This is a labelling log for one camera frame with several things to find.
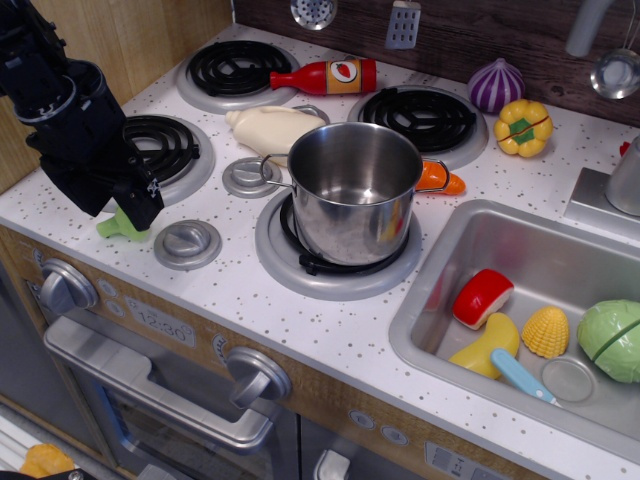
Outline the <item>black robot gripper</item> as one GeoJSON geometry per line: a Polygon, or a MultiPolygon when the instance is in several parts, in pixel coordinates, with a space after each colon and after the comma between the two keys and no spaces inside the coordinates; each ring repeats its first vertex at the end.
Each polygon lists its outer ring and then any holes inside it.
{"type": "Polygon", "coordinates": [[[125,115],[94,63],[14,61],[14,112],[36,131],[29,145],[50,157],[40,165],[77,207],[99,214],[113,197],[137,231],[164,209],[160,185],[123,137],[125,115]]]}

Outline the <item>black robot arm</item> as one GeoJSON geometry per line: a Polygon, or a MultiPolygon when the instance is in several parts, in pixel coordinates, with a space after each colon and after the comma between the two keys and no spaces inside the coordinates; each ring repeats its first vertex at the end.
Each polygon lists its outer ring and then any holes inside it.
{"type": "Polygon", "coordinates": [[[72,60],[29,1],[1,4],[1,93],[54,185],[85,213],[115,201],[138,231],[164,207],[159,182],[126,141],[126,116],[101,69],[72,60]]]}

